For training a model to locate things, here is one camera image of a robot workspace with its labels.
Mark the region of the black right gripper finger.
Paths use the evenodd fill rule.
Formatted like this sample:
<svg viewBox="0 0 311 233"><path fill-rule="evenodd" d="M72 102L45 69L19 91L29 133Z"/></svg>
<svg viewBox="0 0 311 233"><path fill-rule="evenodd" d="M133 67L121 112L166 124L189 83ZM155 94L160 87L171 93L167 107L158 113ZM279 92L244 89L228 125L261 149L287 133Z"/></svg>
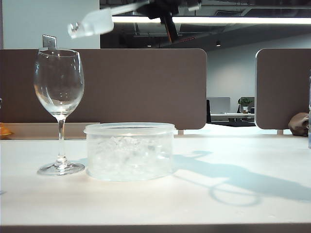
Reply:
<svg viewBox="0 0 311 233"><path fill-rule="evenodd" d="M174 43L178 39L178 34L171 13L162 13L160 16L160 22L165 26L169 42Z"/></svg>

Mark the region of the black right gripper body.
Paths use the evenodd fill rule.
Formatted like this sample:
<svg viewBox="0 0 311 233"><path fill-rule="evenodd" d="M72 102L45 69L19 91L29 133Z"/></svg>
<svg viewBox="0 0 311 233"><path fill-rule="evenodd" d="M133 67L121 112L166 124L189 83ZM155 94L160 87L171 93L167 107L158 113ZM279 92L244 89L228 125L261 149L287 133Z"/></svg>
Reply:
<svg viewBox="0 0 311 233"><path fill-rule="evenodd" d="M196 10L201 7L201 3L201 0L150 0L148 4L135 11L149 19L155 19L167 15L177 15L180 5L186 5L191 10Z"/></svg>

